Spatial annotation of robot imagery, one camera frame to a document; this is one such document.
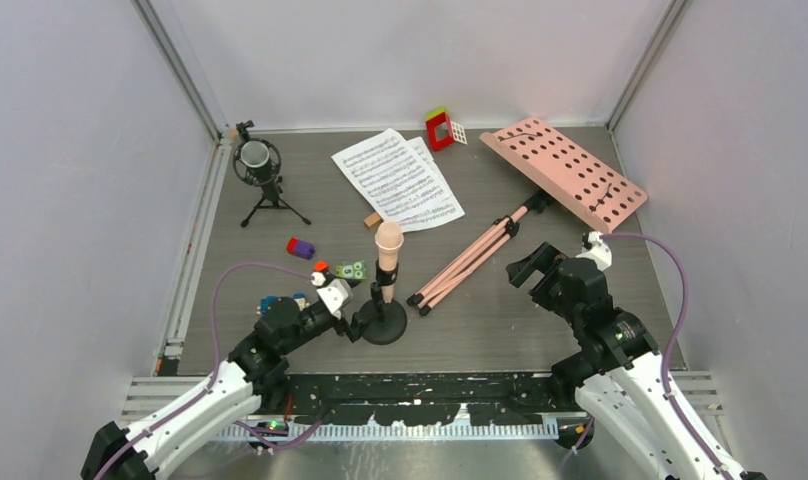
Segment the black round-base microphone stand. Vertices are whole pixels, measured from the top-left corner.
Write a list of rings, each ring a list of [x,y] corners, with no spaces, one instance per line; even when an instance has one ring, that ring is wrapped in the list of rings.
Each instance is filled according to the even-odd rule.
[[[398,266],[385,268],[375,262],[375,281],[370,286],[371,298],[358,311],[365,324],[362,338],[370,344],[385,346],[398,341],[408,325],[407,312],[394,298]]]

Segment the pink foam microphone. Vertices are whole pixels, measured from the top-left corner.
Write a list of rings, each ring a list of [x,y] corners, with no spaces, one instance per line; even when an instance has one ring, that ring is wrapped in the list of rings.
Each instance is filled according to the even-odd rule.
[[[376,282],[384,303],[393,301],[394,285],[398,278],[399,251],[403,243],[403,231],[397,222],[383,221],[379,225],[375,233],[378,250]]]

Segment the pink music stand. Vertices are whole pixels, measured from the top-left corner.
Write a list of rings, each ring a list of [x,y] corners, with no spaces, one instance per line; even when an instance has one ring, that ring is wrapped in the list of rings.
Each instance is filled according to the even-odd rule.
[[[599,239],[613,233],[648,200],[639,185],[541,118],[528,117],[484,132],[480,140],[533,182],[537,191],[513,213],[496,219],[485,233],[410,295],[406,304],[422,316],[514,238],[525,215],[541,213],[558,203]]]

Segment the sheet music page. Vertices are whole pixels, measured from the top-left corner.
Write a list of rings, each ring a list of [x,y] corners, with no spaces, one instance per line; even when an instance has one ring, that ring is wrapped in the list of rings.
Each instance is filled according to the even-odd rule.
[[[431,168],[394,129],[386,129],[331,156],[334,164],[384,221],[418,212],[442,193]]]
[[[425,140],[421,137],[415,137],[408,140],[407,143],[431,168],[434,177],[442,185],[442,193],[429,200],[416,214],[405,218],[402,223],[403,231],[415,232],[435,228],[463,217],[465,211],[451,191]]]

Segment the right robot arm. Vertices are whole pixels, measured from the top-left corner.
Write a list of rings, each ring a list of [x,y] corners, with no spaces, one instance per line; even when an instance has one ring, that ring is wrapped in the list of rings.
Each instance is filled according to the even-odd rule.
[[[565,320],[580,347],[552,366],[552,400],[589,414],[589,426],[609,431],[651,479],[764,478],[716,439],[676,384],[670,353],[615,305],[605,276],[613,263],[607,239],[586,234],[575,256],[543,243],[505,268],[516,288],[540,274],[531,300]]]

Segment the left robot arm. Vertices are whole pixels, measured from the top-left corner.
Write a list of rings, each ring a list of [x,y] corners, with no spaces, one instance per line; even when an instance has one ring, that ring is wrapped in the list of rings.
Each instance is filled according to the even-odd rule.
[[[318,288],[316,302],[300,306],[279,297],[245,337],[201,382],[160,410],[126,427],[111,421],[95,434],[83,479],[167,479],[192,453],[228,425],[257,410],[278,412],[288,395],[287,354],[328,330],[355,342],[384,317],[392,288],[371,286],[370,299],[352,317],[348,281]]]

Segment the green owl number block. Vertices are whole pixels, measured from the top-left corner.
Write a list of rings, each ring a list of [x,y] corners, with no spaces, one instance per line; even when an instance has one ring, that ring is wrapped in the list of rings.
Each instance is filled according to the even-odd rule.
[[[341,263],[336,266],[337,276],[345,279],[365,280],[367,278],[366,262],[363,260]]]

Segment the orange wooden block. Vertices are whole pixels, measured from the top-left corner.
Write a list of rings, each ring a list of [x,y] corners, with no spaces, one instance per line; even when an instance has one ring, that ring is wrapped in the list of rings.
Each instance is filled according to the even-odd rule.
[[[382,216],[378,212],[373,212],[363,220],[363,225],[365,226],[366,229],[371,230],[373,228],[376,228],[382,222],[383,222]]]

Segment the purple and red brick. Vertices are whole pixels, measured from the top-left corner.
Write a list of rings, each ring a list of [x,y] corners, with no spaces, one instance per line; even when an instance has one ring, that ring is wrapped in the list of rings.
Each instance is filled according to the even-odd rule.
[[[312,260],[316,254],[315,246],[308,241],[292,237],[286,245],[286,251],[297,258]]]

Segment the blue toy brick car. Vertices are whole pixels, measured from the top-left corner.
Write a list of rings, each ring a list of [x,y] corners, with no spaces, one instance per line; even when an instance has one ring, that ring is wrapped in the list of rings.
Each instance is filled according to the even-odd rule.
[[[256,313],[258,315],[262,315],[273,304],[285,299],[286,296],[277,296],[277,295],[266,296],[260,300],[259,305],[256,308]],[[300,310],[305,309],[308,305],[306,295],[303,293],[295,293],[291,296],[291,299],[296,303],[296,305]]]

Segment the red toy house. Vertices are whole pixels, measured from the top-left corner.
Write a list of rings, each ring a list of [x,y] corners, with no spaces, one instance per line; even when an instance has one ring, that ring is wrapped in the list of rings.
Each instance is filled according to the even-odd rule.
[[[448,109],[439,106],[425,115],[427,144],[432,151],[441,151],[457,143],[468,143],[464,127],[451,119]]]

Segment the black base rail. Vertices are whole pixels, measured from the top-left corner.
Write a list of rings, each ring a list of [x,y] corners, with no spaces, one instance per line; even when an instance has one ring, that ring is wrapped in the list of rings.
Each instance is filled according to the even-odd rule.
[[[311,424],[445,426],[463,413],[476,426],[528,425],[584,411],[559,396],[548,373],[292,374],[263,397],[257,415]]]

